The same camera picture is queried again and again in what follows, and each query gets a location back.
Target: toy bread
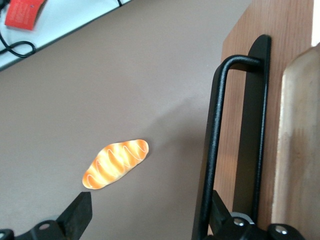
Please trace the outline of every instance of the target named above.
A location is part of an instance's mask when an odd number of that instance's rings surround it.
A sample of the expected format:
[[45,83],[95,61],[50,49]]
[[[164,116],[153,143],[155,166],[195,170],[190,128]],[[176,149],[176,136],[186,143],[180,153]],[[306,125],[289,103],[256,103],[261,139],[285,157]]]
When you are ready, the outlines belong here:
[[82,183],[88,189],[101,189],[126,175],[148,152],[148,143],[142,139],[110,144],[95,157]]

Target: wood grain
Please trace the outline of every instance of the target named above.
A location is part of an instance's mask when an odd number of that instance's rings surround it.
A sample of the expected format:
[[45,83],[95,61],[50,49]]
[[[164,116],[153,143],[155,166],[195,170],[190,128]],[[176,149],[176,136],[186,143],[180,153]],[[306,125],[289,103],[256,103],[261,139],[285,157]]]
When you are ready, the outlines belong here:
[[[272,220],[282,75],[298,54],[311,46],[313,0],[254,0],[223,43],[222,60],[234,54],[247,55],[262,34],[272,37],[269,93],[266,113],[264,163],[258,226],[265,229]],[[237,171],[245,73],[228,75],[218,163],[214,188],[231,211]]]
[[284,71],[273,222],[320,239],[320,44]]

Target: black handle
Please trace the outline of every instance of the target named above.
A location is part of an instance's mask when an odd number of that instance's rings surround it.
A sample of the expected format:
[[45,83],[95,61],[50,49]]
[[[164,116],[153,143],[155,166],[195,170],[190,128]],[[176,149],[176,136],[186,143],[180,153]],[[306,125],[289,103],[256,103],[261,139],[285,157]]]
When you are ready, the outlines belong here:
[[248,56],[230,56],[221,63],[214,73],[192,240],[202,240],[208,232],[226,82],[230,69],[248,72],[245,81],[233,210],[248,214],[253,221],[257,219],[264,146],[270,48],[271,38],[267,35],[261,35],[252,45]]

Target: glazed bread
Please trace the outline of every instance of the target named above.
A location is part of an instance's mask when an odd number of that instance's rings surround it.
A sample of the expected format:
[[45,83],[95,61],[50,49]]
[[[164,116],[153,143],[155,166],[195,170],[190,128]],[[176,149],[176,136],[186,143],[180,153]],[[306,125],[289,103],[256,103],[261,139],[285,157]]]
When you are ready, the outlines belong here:
[[113,143],[103,148],[82,178],[88,189],[101,189],[122,178],[141,163],[149,152],[142,139]]

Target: metal bolt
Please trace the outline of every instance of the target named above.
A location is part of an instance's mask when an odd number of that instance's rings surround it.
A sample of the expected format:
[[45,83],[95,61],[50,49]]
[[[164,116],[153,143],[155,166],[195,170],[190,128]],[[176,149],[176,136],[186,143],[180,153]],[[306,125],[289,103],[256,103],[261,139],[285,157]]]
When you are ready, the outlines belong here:
[[241,218],[234,218],[233,222],[235,225],[243,227],[245,225],[245,222]]
[[49,223],[44,223],[42,224],[40,227],[39,227],[39,230],[46,230],[47,228],[50,227],[50,224]]
[[283,234],[283,235],[288,234],[287,229],[286,229],[285,227],[283,227],[283,226],[280,226],[280,225],[275,226],[275,230],[276,230],[278,233]]

